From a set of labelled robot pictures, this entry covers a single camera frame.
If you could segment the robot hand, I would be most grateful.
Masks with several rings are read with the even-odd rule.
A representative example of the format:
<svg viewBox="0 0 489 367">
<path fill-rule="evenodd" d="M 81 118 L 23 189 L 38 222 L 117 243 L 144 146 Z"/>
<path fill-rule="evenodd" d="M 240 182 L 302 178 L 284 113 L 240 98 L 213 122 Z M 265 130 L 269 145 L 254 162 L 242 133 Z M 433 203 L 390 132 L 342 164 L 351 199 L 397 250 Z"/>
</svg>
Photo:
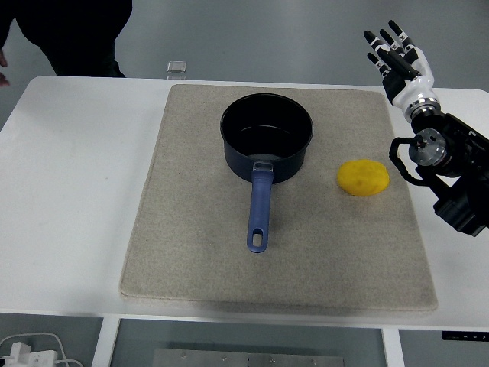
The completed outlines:
<svg viewBox="0 0 489 367">
<path fill-rule="evenodd" d="M 409 115 L 409 108 L 421 102 L 435 101 L 434 76 L 423 51 L 394 21 L 388 22 L 392 34 L 384 29 L 379 35 L 365 31 L 372 51 L 368 59 L 382 77 L 382 86 L 390 104 Z"/>
</svg>

